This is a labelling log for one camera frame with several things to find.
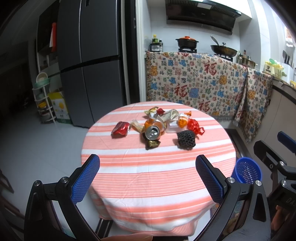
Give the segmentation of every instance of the pink and white tablecloth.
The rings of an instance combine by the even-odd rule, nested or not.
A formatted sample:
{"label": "pink and white tablecloth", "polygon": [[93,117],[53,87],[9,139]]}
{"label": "pink and white tablecloth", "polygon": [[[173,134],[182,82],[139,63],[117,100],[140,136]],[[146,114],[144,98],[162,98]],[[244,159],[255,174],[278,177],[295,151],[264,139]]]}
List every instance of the pink and white tablecloth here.
{"label": "pink and white tablecloth", "polygon": [[[141,135],[133,129],[126,137],[111,137],[119,121],[136,119],[144,124],[144,110],[154,106],[192,111],[191,118],[205,129],[192,150],[176,146],[176,133],[162,135],[160,146],[151,150],[145,149]],[[157,236],[193,235],[198,219],[214,204],[195,169],[197,155],[204,154],[226,177],[231,176],[236,160],[230,138],[215,119],[169,102],[142,102],[108,113],[86,134],[82,163],[92,153],[101,161],[90,188],[100,217],[114,220],[122,229]]]}

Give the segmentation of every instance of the cloth with chinese characters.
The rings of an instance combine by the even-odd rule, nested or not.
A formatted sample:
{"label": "cloth with chinese characters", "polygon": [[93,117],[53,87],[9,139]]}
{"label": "cloth with chinese characters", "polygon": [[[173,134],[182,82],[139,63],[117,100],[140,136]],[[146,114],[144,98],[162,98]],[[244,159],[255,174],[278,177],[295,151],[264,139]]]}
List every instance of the cloth with chinese characters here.
{"label": "cloth with chinese characters", "polygon": [[268,107],[272,78],[211,54],[148,52],[147,100],[194,107],[217,120],[233,120],[247,142]]}

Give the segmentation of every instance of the blue textured pad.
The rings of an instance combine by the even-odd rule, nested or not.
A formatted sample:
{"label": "blue textured pad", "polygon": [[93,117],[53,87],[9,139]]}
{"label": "blue textured pad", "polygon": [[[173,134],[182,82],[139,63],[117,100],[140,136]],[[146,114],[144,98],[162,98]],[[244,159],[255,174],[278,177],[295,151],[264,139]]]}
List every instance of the blue textured pad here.
{"label": "blue textured pad", "polygon": [[213,201],[221,204],[224,199],[223,187],[200,156],[196,158],[195,167]]}
{"label": "blue textured pad", "polygon": [[278,141],[287,147],[292,153],[296,153],[296,141],[289,137],[286,133],[280,131],[277,135]]}
{"label": "blue textured pad", "polygon": [[94,155],[80,177],[72,186],[71,200],[76,205],[81,202],[100,168],[100,158]]}

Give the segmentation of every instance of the blue gripper pad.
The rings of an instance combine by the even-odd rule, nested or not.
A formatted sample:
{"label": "blue gripper pad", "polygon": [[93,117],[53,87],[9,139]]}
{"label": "blue gripper pad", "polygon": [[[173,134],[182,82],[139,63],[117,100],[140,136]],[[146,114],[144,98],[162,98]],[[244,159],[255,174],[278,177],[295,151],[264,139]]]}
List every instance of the blue gripper pad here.
{"label": "blue gripper pad", "polygon": [[278,141],[287,147],[292,153],[296,153],[296,141],[289,137],[286,133],[280,131],[277,135]]}
{"label": "blue gripper pad", "polygon": [[92,154],[83,164],[82,173],[72,186],[71,200],[76,205],[81,202],[100,168],[100,158]]}
{"label": "blue gripper pad", "polygon": [[196,157],[195,168],[213,201],[221,204],[227,192],[225,176],[219,169],[214,168],[204,155]]}

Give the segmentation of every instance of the orange pot lid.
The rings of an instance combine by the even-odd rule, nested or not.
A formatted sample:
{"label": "orange pot lid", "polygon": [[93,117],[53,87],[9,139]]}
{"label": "orange pot lid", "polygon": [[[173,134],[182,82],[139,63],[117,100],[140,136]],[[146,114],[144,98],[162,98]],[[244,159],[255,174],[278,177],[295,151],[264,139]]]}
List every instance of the orange pot lid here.
{"label": "orange pot lid", "polygon": [[194,41],[196,41],[195,39],[192,39],[192,38],[190,38],[189,36],[185,36],[185,37],[180,38],[180,39],[189,39],[189,40],[194,40]]}

